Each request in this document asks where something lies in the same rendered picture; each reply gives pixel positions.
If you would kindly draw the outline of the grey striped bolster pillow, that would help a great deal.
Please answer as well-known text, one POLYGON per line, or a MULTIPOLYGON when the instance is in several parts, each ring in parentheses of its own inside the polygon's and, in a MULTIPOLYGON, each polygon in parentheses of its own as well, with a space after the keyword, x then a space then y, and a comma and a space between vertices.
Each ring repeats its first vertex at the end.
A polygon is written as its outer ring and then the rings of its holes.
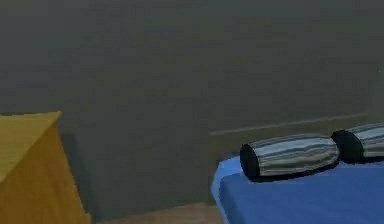
POLYGON ((384 160, 384 122, 340 129, 331 138, 345 163, 384 160))
POLYGON ((304 174, 339 163, 331 137, 298 134, 245 143, 239 150, 241 168, 250 180, 304 174))

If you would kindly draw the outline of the yellow wooden cabinet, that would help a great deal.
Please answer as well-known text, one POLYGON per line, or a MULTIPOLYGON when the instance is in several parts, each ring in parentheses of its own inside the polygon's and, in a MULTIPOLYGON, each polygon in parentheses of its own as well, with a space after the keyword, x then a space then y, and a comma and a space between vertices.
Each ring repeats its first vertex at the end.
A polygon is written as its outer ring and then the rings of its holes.
POLYGON ((59 137, 60 115, 0 115, 0 224, 92 223, 59 137))

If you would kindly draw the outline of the blue bed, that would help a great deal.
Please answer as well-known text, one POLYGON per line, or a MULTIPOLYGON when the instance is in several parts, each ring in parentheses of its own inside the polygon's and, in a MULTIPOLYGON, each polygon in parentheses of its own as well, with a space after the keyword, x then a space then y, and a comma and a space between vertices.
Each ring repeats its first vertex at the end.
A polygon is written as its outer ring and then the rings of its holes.
POLYGON ((322 134, 384 122, 354 114, 214 134, 210 137, 210 191, 224 224, 384 224, 384 160, 339 163, 317 171, 250 180, 239 150, 245 143, 298 134, 322 134))

